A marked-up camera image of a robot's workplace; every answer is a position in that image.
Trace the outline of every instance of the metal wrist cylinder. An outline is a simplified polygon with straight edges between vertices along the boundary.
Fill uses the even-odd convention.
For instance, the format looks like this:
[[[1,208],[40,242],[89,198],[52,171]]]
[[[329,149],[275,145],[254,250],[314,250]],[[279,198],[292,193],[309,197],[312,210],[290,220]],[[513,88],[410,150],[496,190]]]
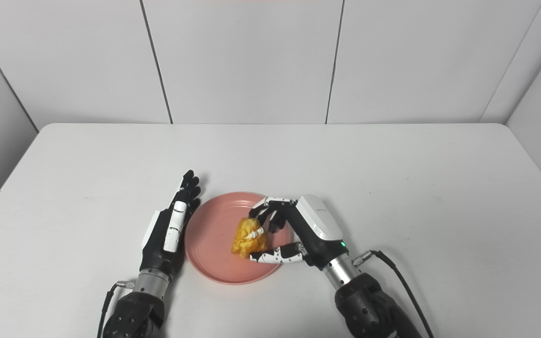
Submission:
[[[137,282],[135,282],[134,292],[144,292],[163,299],[170,277],[158,269],[143,269],[139,272]]]
[[[347,253],[332,259],[325,265],[323,272],[335,290],[350,283],[350,280],[353,280],[356,276],[361,274],[360,270],[357,267],[354,267],[352,259]]]

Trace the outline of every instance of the black cable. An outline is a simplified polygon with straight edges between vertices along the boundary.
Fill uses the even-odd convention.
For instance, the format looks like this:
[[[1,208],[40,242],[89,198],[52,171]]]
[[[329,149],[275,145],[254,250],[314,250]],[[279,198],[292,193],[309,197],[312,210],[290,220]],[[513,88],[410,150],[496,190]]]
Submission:
[[[103,321],[106,319],[106,313],[108,312],[108,307],[114,297],[114,290],[118,287],[118,283],[114,283],[114,286],[106,293],[106,299],[103,301],[103,308],[101,308],[101,318],[99,319],[99,327],[97,328],[97,338],[101,338],[101,331],[103,330]]]
[[[404,276],[400,273],[397,267],[395,267],[395,263],[391,259],[389,259],[388,256],[386,256],[381,250],[370,250],[370,252],[373,253],[373,255],[376,255],[379,259],[384,261],[385,264],[387,264],[389,267],[391,267],[392,270],[394,270],[395,274],[400,279],[400,282],[404,286],[404,289],[406,289],[406,293],[408,293],[408,297],[410,297],[410,301],[412,301],[412,305],[415,306],[415,309],[417,310],[417,313],[419,314],[419,317],[421,317],[421,321],[423,322],[423,326],[425,326],[425,331],[427,331],[427,334],[429,334],[429,338],[433,338],[433,332],[431,331],[429,327],[429,323],[427,322],[427,319],[425,319],[425,315],[423,314],[423,311],[421,310],[421,307],[419,306],[419,303],[417,302],[417,299],[412,294],[412,290],[410,290],[410,287],[408,287],[408,283],[406,280],[404,280]]]

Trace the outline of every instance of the yellow package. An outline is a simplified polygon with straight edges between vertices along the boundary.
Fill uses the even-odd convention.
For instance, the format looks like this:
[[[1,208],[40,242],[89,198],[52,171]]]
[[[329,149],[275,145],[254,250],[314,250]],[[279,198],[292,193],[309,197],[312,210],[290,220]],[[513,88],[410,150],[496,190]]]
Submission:
[[[237,227],[235,241],[231,253],[239,254],[242,258],[249,258],[252,252],[267,250],[266,233],[255,218],[242,218]]]

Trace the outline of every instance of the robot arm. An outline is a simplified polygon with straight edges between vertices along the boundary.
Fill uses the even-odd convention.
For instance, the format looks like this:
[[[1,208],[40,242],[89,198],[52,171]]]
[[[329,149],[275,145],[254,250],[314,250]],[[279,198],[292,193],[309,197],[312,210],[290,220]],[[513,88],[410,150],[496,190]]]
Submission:
[[[260,224],[269,216],[271,233],[282,229],[287,221],[300,242],[251,253],[252,261],[286,263],[303,259],[322,270],[336,290],[335,305],[356,338],[387,338],[394,334],[400,338],[421,338],[406,313],[382,291],[379,283],[358,269],[370,255],[358,258],[354,265],[337,222],[318,197],[266,197],[249,212],[249,217],[257,218]]]
[[[166,319],[164,295],[184,261],[183,227],[201,203],[197,198],[201,192],[199,182],[193,171],[188,171],[170,207],[154,215],[137,282],[131,293],[116,302],[103,329],[104,338],[159,336]]]

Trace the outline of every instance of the pink plate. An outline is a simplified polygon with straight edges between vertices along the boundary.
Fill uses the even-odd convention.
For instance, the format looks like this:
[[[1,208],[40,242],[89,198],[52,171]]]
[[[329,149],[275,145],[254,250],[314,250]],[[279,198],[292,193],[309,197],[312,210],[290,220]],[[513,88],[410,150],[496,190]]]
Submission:
[[[185,233],[187,258],[204,276],[223,284],[246,284],[261,280],[279,265],[256,263],[231,253],[239,221],[264,196],[251,192],[230,192],[216,196],[193,214]],[[268,247],[288,244],[291,230],[268,234]]]

